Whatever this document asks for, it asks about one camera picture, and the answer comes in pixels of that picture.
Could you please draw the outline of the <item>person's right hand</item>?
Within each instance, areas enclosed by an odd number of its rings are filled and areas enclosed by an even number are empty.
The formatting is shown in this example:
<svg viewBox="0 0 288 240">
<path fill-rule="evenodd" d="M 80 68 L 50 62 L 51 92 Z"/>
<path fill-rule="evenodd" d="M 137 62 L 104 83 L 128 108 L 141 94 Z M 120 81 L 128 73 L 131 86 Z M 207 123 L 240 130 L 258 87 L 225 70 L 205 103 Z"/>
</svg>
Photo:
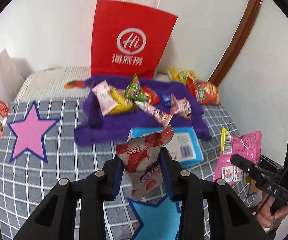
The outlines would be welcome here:
<svg viewBox="0 0 288 240">
<path fill-rule="evenodd" d="M 288 204 L 272 213 L 271 206 L 274 201 L 273 197 L 269 197 L 267 193 L 262 193 L 262 199 L 259 202 L 255 216 L 264 230 L 269 229 L 272 231 L 276 229 L 288 215 Z"/>
</svg>

